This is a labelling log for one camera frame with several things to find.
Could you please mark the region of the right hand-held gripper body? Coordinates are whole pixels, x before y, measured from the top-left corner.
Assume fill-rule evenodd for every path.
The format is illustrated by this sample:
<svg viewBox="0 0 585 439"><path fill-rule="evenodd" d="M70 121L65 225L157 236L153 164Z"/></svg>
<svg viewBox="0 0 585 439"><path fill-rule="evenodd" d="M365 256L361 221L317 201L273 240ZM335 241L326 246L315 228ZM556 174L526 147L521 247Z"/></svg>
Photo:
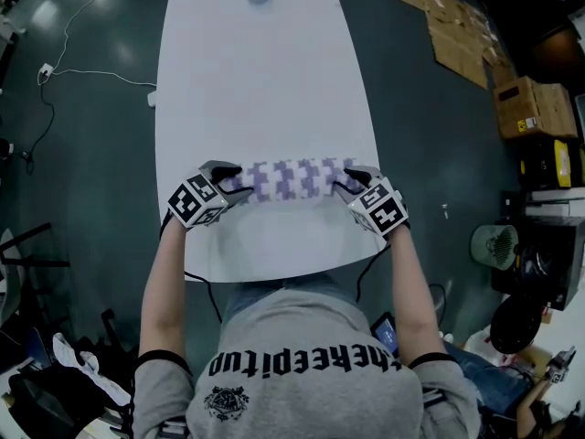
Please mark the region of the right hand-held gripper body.
<svg viewBox="0 0 585 439"><path fill-rule="evenodd" d="M399 191L383 179L375 186L363 186L348 209L357 222L380 238L388 238L398 225L409 225L409 214Z"/></svg>

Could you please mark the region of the black metal frame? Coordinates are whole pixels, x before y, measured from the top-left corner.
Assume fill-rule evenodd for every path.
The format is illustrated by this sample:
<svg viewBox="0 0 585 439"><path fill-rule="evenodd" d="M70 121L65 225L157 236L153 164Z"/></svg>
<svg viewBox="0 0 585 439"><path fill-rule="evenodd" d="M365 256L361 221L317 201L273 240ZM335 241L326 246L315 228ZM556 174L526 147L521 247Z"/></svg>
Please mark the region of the black metal frame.
<svg viewBox="0 0 585 439"><path fill-rule="evenodd" d="M24 268L68 268L70 267L69 261L62 260L42 260L33 256L27 256L25 258L10 258L5 256L5 251L11 247L16 247L19 243L26 241L41 232L51 230L52 225L50 222L46 222L40 226L35 227L32 230L28 230L20 235L17 235L4 243L0 243L0 262L4 265L15 265L22 266Z"/></svg>

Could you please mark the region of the person's right forearm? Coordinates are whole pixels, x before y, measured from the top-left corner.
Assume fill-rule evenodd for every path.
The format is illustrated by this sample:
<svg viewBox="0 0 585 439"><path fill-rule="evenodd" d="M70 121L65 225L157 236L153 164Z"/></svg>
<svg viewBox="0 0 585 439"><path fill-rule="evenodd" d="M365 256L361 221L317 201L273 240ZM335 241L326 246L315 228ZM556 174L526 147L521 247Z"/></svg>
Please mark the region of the person's right forearm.
<svg viewBox="0 0 585 439"><path fill-rule="evenodd" d="M399 225L389 236L392 301L401 360L410 365L429 353L446 353L431 291L410 229Z"/></svg>

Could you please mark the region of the purple white patterned towel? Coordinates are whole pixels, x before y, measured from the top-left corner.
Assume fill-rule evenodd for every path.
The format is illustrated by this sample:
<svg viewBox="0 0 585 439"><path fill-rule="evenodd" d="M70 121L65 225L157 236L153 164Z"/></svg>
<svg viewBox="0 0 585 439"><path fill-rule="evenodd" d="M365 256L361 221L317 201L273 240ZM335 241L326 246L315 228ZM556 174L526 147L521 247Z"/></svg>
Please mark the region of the purple white patterned towel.
<svg viewBox="0 0 585 439"><path fill-rule="evenodd" d="M352 191L364 189L345 172L356 165L352 157L253 162L241 165L237 175L222 180L220 185L226 191L252 187L244 204L332 197L335 182Z"/></svg>

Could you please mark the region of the white crumpled cloth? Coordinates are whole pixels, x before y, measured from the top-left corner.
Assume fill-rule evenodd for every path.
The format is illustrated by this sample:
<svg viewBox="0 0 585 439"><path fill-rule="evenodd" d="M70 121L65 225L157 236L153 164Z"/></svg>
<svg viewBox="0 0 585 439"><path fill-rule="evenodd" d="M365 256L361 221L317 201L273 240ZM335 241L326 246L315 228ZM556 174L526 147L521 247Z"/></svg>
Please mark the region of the white crumpled cloth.
<svg viewBox="0 0 585 439"><path fill-rule="evenodd" d="M78 370L117 406L124 407L130 403L130 387L125 379L122 360L116 359L112 347L93 344L87 338L71 345L58 332L52 337L52 351L61 366Z"/></svg>

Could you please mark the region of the brown round stool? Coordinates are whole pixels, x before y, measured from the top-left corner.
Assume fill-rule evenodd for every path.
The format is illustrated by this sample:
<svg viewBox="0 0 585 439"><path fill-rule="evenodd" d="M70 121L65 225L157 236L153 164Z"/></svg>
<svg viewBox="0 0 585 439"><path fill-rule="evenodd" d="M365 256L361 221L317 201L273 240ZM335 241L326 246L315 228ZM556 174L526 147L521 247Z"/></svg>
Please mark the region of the brown round stool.
<svg viewBox="0 0 585 439"><path fill-rule="evenodd" d="M585 52L574 29L567 28L537 43L532 49L531 77L561 83L568 90L585 85Z"/></svg>

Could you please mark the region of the small black screen device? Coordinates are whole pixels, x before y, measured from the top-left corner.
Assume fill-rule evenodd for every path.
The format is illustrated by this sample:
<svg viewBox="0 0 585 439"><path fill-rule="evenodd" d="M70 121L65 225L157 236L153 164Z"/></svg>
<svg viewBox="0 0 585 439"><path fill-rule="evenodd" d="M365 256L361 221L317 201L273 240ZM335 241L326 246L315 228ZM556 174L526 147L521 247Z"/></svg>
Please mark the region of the small black screen device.
<svg viewBox="0 0 585 439"><path fill-rule="evenodd" d="M383 313L370 327L371 335L377 339L394 358L399 356L395 320L390 312Z"/></svg>

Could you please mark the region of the round mesh waste bin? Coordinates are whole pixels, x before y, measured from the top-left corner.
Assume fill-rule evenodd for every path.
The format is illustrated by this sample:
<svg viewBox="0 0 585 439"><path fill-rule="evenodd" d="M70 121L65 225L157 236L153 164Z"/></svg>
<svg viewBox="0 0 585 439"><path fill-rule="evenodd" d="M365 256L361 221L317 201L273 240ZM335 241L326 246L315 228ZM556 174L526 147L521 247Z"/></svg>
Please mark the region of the round mesh waste bin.
<svg viewBox="0 0 585 439"><path fill-rule="evenodd" d="M516 259L518 243L518 233L514 226L480 225L472 234L470 254L480 264L505 271Z"/></svg>

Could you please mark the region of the flattened cardboard sheets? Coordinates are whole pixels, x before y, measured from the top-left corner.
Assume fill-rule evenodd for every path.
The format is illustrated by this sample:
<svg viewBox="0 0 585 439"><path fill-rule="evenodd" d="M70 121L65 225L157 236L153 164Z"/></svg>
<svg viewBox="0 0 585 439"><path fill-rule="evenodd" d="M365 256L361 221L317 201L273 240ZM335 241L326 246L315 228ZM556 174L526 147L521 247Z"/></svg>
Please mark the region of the flattened cardboard sheets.
<svg viewBox="0 0 585 439"><path fill-rule="evenodd" d="M400 0L423 11L435 60L444 67L486 89L486 68L494 86L516 79L487 17L460 0Z"/></svg>

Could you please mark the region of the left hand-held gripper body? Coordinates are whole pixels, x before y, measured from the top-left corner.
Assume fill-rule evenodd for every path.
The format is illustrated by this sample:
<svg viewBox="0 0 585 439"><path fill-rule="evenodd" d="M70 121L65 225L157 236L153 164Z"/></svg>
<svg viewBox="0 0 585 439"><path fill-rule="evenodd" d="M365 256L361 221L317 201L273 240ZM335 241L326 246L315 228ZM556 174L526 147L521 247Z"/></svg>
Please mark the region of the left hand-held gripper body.
<svg viewBox="0 0 585 439"><path fill-rule="evenodd" d="M168 212L187 229L209 225L228 209L228 201L212 183L211 170L218 161L193 169L167 200Z"/></svg>

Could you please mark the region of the brown cardboard box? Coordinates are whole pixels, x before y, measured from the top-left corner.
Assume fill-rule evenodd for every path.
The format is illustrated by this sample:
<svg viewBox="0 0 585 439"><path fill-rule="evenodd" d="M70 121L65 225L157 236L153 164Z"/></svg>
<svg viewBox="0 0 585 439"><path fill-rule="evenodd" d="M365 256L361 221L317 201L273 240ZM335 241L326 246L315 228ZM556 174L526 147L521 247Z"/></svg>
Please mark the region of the brown cardboard box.
<svg viewBox="0 0 585 439"><path fill-rule="evenodd" d="M494 91L498 129L504 140L534 135L577 138L568 91L559 83L516 79Z"/></svg>

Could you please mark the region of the white plastic bag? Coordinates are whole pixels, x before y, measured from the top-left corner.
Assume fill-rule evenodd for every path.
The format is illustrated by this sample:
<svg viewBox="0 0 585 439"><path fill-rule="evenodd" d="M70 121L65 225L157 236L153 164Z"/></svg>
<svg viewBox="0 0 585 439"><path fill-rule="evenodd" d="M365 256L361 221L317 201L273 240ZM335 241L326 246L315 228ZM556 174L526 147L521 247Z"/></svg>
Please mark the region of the white plastic bag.
<svg viewBox="0 0 585 439"><path fill-rule="evenodd" d="M490 326L470 335L464 344L464 349L481 357L494 366L502 366L505 355L500 353L492 344Z"/></svg>

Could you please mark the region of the black office chair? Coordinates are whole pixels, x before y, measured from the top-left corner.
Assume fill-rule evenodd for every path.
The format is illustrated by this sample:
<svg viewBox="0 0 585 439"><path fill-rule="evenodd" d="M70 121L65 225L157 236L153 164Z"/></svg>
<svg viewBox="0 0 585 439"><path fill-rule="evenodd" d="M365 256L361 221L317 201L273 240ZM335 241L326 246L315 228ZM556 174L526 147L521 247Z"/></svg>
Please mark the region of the black office chair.
<svg viewBox="0 0 585 439"><path fill-rule="evenodd" d="M93 344L112 347L130 387L138 348L126 351L112 322L111 309L101 313L107 337ZM117 406L101 389L76 369L65 368L55 359L52 339L33 350L33 367L24 368L8 379L3 395L8 412L30 439L76 439L96 420L105 421L113 439L131 439L131 401Z"/></svg>

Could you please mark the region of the black round bag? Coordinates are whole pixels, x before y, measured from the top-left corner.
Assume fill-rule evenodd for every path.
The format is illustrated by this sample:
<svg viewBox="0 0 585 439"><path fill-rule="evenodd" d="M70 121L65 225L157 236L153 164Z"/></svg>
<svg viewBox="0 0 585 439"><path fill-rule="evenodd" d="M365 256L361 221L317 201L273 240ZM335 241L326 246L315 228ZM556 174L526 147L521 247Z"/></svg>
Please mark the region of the black round bag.
<svg viewBox="0 0 585 439"><path fill-rule="evenodd" d="M518 294L507 297L497 307L490 324L494 348L506 355L528 347L536 337L542 319L542 304Z"/></svg>

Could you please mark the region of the small black box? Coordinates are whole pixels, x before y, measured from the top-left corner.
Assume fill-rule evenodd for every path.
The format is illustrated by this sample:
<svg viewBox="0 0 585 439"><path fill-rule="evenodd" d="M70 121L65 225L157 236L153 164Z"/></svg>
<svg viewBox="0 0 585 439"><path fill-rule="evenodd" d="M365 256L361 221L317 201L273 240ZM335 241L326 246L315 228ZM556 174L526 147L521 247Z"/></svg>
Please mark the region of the small black box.
<svg viewBox="0 0 585 439"><path fill-rule="evenodd" d="M523 216L527 206L525 190L500 192L500 217L502 220L511 220Z"/></svg>

